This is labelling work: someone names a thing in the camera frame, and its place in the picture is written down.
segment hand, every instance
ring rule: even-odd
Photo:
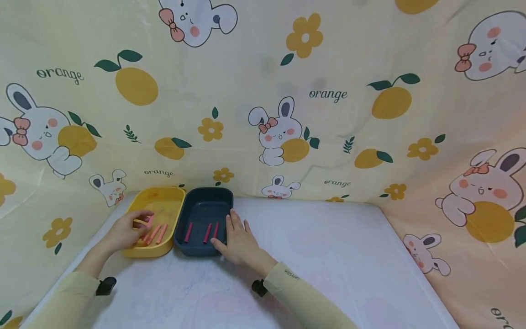
[[[149,210],[137,210],[125,214],[117,219],[100,243],[110,253],[132,246],[141,236],[149,231],[149,228],[146,225],[135,222],[134,220],[138,219],[145,221],[146,216],[151,216],[153,214],[154,213]]]
[[[248,222],[244,221],[244,224],[243,228],[238,214],[231,209],[230,215],[226,217],[227,245],[216,238],[210,241],[226,259],[236,265],[247,265],[264,278],[277,262],[259,247]]]

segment cloth wall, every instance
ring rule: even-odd
[[[17,327],[112,206],[152,185],[377,204],[463,328],[526,323],[525,13],[4,2],[0,325]]]

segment dark blue tray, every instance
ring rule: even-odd
[[[220,255],[210,239],[214,236],[216,223],[219,223],[217,238],[226,244],[227,232],[225,218],[234,206],[234,195],[222,187],[199,187],[186,194],[183,209],[175,227],[174,243],[186,256],[209,257]],[[185,243],[186,232],[192,224],[190,238]],[[208,224],[212,224],[208,242],[205,244]]]

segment right hand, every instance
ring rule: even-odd
[[[219,250],[222,255],[236,265],[249,265],[249,261],[257,257],[260,252],[258,242],[250,230],[250,225],[244,221],[245,227],[241,224],[241,219],[234,209],[227,215],[227,245],[224,245],[216,238],[210,241],[214,248]]]

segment left hand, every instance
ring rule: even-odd
[[[108,233],[100,240],[100,243],[110,253],[131,247],[141,236],[149,231],[146,225],[134,220],[146,221],[146,217],[153,214],[154,212],[150,210],[137,210],[125,214],[117,219]]]

